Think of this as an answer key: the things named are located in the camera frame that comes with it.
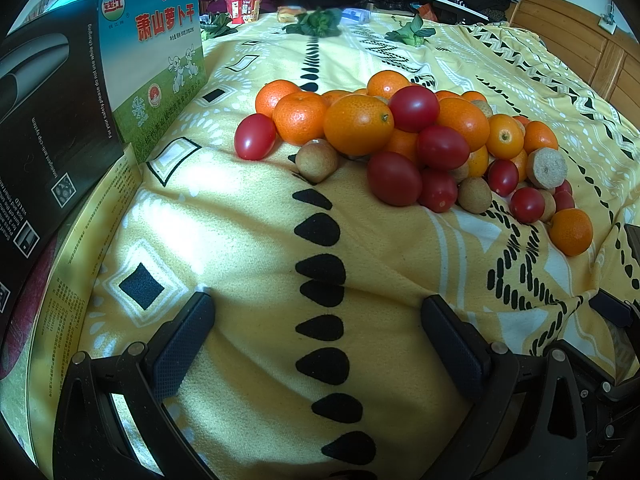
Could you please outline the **dark cherry tomato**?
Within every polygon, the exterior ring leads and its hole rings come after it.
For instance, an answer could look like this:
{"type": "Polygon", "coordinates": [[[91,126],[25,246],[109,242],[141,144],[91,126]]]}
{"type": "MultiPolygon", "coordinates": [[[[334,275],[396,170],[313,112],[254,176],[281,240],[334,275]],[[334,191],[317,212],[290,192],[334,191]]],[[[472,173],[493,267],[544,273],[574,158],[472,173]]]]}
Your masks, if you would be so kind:
{"type": "Polygon", "coordinates": [[[395,207],[413,205],[422,191],[422,180],[416,165],[395,152],[374,154],[367,164],[371,192],[383,203],[395,207]]]}

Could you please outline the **cut potato piece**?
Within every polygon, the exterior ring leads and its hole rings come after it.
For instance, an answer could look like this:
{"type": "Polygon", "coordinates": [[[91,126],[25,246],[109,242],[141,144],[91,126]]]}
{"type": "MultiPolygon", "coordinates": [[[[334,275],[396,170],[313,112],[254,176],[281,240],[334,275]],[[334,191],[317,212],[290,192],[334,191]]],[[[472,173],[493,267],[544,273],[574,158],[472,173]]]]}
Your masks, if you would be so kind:
{"type": "Polygon", "coordinates": [[[564,156],[554,148],[538,148],[527,157],[528,180],[543,190],[554,190],[567,178],[564,156]]]}

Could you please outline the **yellow patterned blanket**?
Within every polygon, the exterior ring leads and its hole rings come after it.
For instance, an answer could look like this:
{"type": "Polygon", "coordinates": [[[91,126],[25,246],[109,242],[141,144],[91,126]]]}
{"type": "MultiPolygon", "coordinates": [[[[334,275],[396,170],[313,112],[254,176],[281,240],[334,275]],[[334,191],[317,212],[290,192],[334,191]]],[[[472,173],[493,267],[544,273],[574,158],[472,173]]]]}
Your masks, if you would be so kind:
{"type": "Polygon", "coordinates": [[[166,403],[223,479],[415,479],[466,407],[420,325],[431,294],[511,351],[565,340],[623,380],[639,367],[589,300],[639,297],[626,226],[639,220],[639,130],[530,32],[440,25],[420,48],[396,18],[335,38],[288,34],[272,16],[204,44],[207,82],[152,151],[88,305],[90,356],[148,340],[198,290],[216,323],[166,403]],[[594,239],[568,258],[542,223],[495,197],[484,214],[396,208],[344,160],[312,185],[295,148],[246,162],[235,128],[268,82],[356,90],[391,68],[434,90],[480,92],[498,113],[549,126],[594,239]]]}

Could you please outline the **wooden headboard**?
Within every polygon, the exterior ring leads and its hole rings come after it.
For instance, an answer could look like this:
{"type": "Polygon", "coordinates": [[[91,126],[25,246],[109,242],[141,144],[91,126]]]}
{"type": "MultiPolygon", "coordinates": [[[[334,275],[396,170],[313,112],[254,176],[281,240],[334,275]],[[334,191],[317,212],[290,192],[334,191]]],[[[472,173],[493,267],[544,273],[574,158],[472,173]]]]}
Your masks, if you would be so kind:
{"type": "Polygon", "coordinates": [[[597,94],[634,125],[639,123],[639,44],[621,30],[607,32],[599,18],[565,0],[518,0],[509,24],[537,34],[597,94]]]}

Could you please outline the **black product box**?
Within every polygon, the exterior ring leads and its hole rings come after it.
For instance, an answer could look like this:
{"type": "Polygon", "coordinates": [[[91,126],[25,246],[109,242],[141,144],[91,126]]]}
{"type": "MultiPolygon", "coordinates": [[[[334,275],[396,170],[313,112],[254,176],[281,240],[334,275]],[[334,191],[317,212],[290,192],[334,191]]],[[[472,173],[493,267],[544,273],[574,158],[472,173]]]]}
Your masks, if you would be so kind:
{"type": "Polygon", "coordinates": [[[98,3],[77,0],[1,45],[1,312],[122,154],[103,77],[98,3]]]}

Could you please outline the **large front orange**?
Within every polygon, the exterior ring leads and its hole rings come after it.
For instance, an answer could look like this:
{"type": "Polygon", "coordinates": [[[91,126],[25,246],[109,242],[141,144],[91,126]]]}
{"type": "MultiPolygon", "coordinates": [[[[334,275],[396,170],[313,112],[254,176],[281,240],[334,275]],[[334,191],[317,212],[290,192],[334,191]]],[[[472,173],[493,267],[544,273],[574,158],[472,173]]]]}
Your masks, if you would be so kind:
{"type": "Polygon", "coordinates": [[[350,156],[370,155],[387,144],[395,122],[390,108],[375,96],[349,94],[326,111],[323,132],[338,152],[350,156]]]}

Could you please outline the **brown longan fruit left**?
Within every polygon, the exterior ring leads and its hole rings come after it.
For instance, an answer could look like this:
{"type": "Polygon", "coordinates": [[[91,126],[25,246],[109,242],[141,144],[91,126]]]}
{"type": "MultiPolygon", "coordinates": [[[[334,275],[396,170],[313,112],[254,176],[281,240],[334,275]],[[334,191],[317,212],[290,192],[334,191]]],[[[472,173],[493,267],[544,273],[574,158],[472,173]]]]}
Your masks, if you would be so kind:
{"type": "Polygon", "coordinates": [[[337,170],[337,151],[324,139],[312,140],[297,152],[295,165],[306,180],[319,183],[337,170]]]}

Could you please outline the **green leafy vegetable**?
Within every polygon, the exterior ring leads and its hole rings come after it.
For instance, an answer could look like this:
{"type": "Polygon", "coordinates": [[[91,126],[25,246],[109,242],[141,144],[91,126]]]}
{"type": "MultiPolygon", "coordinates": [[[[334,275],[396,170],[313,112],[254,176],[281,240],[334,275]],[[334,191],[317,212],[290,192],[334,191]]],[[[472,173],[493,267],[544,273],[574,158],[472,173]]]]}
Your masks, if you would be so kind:
{"type": "Polygon", "coordinates": [[[342,10],[337,8],[314,10],[298,14],[295,22],[285,25],[287,34],[303,35],[314,38],[329,38],[341,35],[340,23],[342,10]]]}
{"type": "Polygon", "coordinates": [[[201,40],[218,38],[236,33],[227,12],[206,13],[200,16],[201,40]]]}
{"type": "Polygon", "coordinates": [[[416,14],[412,20],[401,28],[386,32],[385,38],[411,47],[420,47],[427,43],[427,39],[436,35],[433,27],[424,27],[423,18],[416,14]]]}

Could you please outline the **back left mandarin orange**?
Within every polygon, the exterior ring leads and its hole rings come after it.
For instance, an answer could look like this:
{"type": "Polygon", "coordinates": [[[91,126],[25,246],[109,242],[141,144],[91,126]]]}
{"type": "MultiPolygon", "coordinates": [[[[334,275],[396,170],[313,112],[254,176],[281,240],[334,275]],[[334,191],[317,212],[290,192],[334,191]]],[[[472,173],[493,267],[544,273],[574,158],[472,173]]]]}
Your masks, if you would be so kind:
{"type": "Polygon", "coordinates": [[[258,114],[270,117],[280,99],[299,91],[299,86],[292,81],[277,79],[265,84],[256,94],[255,110],[258,114]]]}

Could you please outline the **small blue packet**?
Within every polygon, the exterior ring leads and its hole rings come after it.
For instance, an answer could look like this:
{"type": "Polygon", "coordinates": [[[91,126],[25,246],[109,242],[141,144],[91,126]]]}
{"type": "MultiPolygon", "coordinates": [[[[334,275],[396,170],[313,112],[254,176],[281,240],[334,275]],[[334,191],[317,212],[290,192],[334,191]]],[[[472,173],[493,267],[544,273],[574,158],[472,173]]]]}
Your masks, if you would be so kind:
{"type": "Polygon", "coordinates": [[[366,24],[371,19],[371,12],[367,9],[345,8],[342,10],[342,21],[347,24],[366,24]]]}

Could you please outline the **green leafy vegetable centre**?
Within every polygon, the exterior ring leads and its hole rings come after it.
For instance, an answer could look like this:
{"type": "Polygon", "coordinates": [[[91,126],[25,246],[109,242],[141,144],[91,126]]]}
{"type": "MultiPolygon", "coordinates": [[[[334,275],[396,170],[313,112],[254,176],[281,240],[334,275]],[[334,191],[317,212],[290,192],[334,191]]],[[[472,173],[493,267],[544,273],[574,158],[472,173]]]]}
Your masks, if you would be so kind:
{"type": "Polygon", "coordinates": [[[298,14],[295,22],[285,25],[287,34],[303,35],[314,38],[329,38],[341,35],[340,23],[342,10],[337,8],[314,10],[298,14]]]}

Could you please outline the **blue green food box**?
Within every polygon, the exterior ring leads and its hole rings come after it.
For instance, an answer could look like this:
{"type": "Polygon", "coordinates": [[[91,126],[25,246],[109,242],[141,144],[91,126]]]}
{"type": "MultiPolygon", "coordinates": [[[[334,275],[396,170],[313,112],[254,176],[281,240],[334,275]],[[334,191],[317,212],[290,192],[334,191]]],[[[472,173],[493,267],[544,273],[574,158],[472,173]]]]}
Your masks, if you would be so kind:
{"type": "MultiPolygon", "coordinates": [[[[56,0],[56,9],[76,0],[56,0]]],[[[198,0],[96,0],[108,102],[145,162],[205,84],[198,0]]]]}

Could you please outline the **green leafy vegetable left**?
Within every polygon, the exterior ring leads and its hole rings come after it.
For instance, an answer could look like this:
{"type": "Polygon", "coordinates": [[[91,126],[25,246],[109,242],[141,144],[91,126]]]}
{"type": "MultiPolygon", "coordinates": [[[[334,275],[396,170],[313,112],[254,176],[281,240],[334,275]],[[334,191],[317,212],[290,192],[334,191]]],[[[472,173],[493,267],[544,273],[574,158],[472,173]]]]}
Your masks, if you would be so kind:
{"type": "Polygon", "coordinates": [[[206,13],[200,16],[201,40],[218,38],[236,33],[227,12],[206,13]]]}

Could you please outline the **orange snack packet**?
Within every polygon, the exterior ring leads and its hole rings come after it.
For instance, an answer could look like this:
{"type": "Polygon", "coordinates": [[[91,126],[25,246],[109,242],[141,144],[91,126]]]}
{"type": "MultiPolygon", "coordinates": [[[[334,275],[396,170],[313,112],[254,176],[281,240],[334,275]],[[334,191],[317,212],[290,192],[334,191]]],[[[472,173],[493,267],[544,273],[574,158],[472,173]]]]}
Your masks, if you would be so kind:
{"type": "Polygon", "coordinates": [[[277,21],[282,24],[294,24],[307,13],[302,6],[279,6],[277,10],[277,21]]]}

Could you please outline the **wall power socket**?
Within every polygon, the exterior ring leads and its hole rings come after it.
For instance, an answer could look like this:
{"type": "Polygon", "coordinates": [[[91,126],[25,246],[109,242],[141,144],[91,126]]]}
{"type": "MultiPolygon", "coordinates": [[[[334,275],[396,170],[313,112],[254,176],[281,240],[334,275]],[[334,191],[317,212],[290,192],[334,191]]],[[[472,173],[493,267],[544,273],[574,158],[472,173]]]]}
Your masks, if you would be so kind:
{"type": "Polygon", "coordinates": [[[617,24],[615,21],[615,4],[613,0],[608,0],[605,12],[601,15],[599,20],[599,27],[611,35],[615,34],[617,24]]]}

